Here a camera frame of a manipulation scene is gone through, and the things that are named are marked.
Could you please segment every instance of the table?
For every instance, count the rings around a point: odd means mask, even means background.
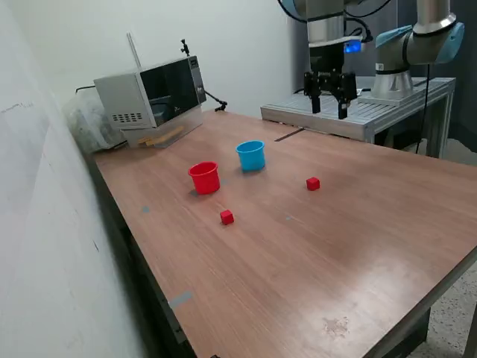
[[[167,149],[95,157],[198,357],[382,357],[475,262],[477,168],[204,117]],[[244,174],[235,146],[249,139],[267,166]],[[197,196],[187,169],[203,160],[222,187]]]
[[[374,77],[357,77],[358,88],[371,88]],[[413,78],[414,93],[402,100],[373,98],[370,92],[351,102],[348,118],[338,119],[338,102],[331,95],[321,96],[321,112],[313,114],[312,104],[302,93],[262,107],[262,118],[288,125],[345,136],[374,143],[377,134],[407,119],[424,108],[426,79]],[[427,155],[442,158],[449,134],[455,78],[435,78],[429,83],[429,130]]]

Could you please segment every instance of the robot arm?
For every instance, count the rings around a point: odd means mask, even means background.
[[[311,71],[305,74],[305,94],[313,113],[320,112],[320,95],[329,91],[338,101],[338,118],[347,117],[357,98],[354,73],[343,73],[344,53],[350,40],[344,34],[344,9],[365,0],[282,0],[291,16],[307,23]],[[413,64],[451,61],[461,46],[464,24],[450,12],[450,0],[417,0],[417,24],[381,34],[376,39],[376,83],[373,95],[395,97],[412,90],[408,68]]]

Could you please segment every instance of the stain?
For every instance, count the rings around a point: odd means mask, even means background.
[[[327,319],[323,318],[325,322],[325,331],[334,337],[344,338],[348,333],[348,323],[350,320],[348,317],[343,317],[342,319]]]
[[[180,306],[181,304],[184,304],[188,300],[192,298],[192,293],[190,291],[184,292],[182,295],[177,296],[174,300],[169,302],[170,308],[174,309]]]

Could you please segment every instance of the cable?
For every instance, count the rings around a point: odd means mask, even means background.
[[[81,90],[87,90],[88,88],[95,88],[96,86],[86,86],[86,87],[80,87],[76,89],[75,93],[78,93]]]
[[[429,99],[429,82],[431,80],[431,65],[427,65],[427,80],[426,80],[426,100],[424,101],[424,111],[423,111],[423,120],[420,124],[420,138],[417,142],[416,154],[419,153],[420,143],[423,141],[424,135],[424,124],[426,123],[426,113],[427,113],[427,100]]]
[[[366,37],[361,41],[362,43],[370,43],[371,41],[374,40],[373,34],[371,33],[371,30],[369,26],[367,25],[364,20],[357,19],[355,17],[347,17],[346,22],[357,22],[360,24],[363,28],[355,28],[353,31],[348,36],[361,36],[363,34],[363,29],[366,31]]]
[[[353,31],[350,32],[348,36],[361,36],[363,34],[362,28],[355,28]]]
[[[205,91],[205,93],[210,97],[210,98],[213,98],[216,102],[218,102],[221,106],[220,107],[217,107],[215,108],[215,112],[218,112],[219,110],[225,110],[225,108],[227,107],[228,103],[226,101],[221,101],[220,99],[218,99],[217,97],[215,97],[214,95],[211,95],[210,93],[208,93],[207,91]]]
[[[347,14],[348,16],[351,16],[351,17],[354,17],[354,18],[357,18],[357,19],[363,19],[364,17],[368,17],[368,16],[371,16],[371,15],[374,15],[375,13],[377,13],[378,11],[380,11],[384,6],[386,6],[387,4],[389,4],[391,2],[391,0],[386,0],[386,2],[381,5],[380,7],[378,7],[377,9],[371,11],[370,13],[366,13],[365,15],[353,15],[352,13],[348,13],[346,10],[344,11],[345,14]]]
[[[284,4],[282,4],[282,1],[281,0],[277,0],[278,1],[278,4],[280,5],[280,7],[282,8],[283,12],[286,13],[288,16],[290,16],[293,20],[296,20],[298,22],[302,22],[303,24],[306,24],[307,21],[305,20],[302,20],[302,19],[298,19],[296,16],[293,16],[290,11],[288,11],[285,7]]]

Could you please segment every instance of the wooden tabletop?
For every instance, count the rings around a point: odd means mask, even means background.
[[[167,299],[190,294],[174,312],[200,358],[362,357],[477,245],[477,168],[204,116],[167,149],[96,157]],[[250,139],[267,165],[243,174]],[[207,160],[221,188],[196,196]]]

